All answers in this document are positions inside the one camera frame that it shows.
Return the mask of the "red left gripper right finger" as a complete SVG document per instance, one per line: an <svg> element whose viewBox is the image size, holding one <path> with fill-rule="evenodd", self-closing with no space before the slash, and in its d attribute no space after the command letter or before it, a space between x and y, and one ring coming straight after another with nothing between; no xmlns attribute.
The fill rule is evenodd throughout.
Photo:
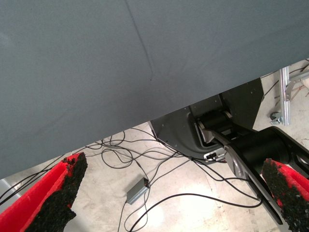
<svg viewBox="0 0 309 232"><path fill-rule="evenodd" d="M293 168L266 159L262 176L293 232L309 230L309 180Z"/></svg>

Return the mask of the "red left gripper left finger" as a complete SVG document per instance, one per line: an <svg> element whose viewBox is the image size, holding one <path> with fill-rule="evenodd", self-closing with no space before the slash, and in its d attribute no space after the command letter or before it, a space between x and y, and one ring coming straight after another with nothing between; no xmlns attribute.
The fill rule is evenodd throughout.
<svg viewBox="0 0 309 232"><path fill-rule="evenodd" d="M2 232L62 232L87 169L85 153L64 158L0 215Z"/></svg>

